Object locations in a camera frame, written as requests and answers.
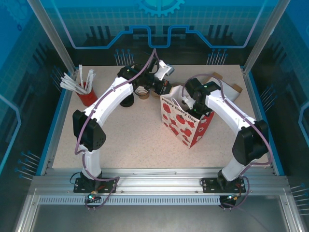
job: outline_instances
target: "cardboard box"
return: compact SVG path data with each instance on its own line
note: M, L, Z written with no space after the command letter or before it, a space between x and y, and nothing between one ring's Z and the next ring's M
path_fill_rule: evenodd
M222 80L222 76L218 73L214 72L212 75ZM219 84L213 77L209 77L205 83L210 81ZM225 95L231 101L234 101L241 93L242 88L236 84L233 85L235 86L234 88L224 81L222 83ZM183 87L180 85L175 86L169 94L161 96L161 116L162 122L167 129L169 129L187 148L191 148L203 137L214 116L214 112L202 118L195 118L188 114L186 112L188 106L182 104L182 88ZM189 96L186 90L184 90L184 94L185 96Z

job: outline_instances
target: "red cup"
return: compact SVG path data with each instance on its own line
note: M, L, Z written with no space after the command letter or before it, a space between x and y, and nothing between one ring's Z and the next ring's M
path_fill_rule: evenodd
M91 89L91 92L88 93L88 94L78 94L78 93L76 93L76 94L79 96L79 98L81 99L84 106L91 106L98 99L93 88Z

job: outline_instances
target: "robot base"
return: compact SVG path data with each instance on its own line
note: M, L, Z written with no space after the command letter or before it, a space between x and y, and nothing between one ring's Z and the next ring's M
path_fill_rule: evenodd
M241 193L246 192L244 181L240 178L229 182L224 190L221 189L217 178L202 178L200 184L203 187L203 193L239 193L236 184L241 185Z
M98 178L104 179L102 177L102 173L98 176ZM97 181L88 179L81 172L81 177L76 178L74 185L74 193L91 193L92 191L98 190L98 193L110 193L113 187L114 181Z

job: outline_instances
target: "table surface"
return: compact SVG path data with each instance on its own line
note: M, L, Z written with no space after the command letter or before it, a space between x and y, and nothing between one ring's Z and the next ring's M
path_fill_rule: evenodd
M243 91L235 104L254 117L252 105L239 65L175 65L170 82L184 83L199 73L217 72L228 84L238 84ZM120 66L85 66L86 77L93 69L93 89L100 96L114 81ZM161 122L160 99L150 96L141 100L136 95L129 108L117 106L106 120L103 130L107 139L101 148L102 168L197 168L224 167L232 159L235 136L229 126L215 114L203 138L188 149ZM73 93L60 136L53 168L82 168L81 155L75 155L72 115L86 107ZM264 155L260 162L267 161Z

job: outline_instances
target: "black mounting plate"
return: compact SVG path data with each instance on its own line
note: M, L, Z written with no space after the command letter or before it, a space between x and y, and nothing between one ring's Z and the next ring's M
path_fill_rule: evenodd
M112 185L115 184L114 181L100 181L99 182L100 186L104 186L103 188L101 188L98 193L110 193L112 190ZM82 178L76 178L75 180L75 185L74 185L74 193L91 193L92 191L94 191L93 186L88 185L86 182L83 181Z
M241 193L246 192L244 181L240 178L229 182L229 185L225 188L225 190L221 189L217 178L202 178L200 184L203 187L203 193L239 193L239 189L236 187L236 184L242 185Z

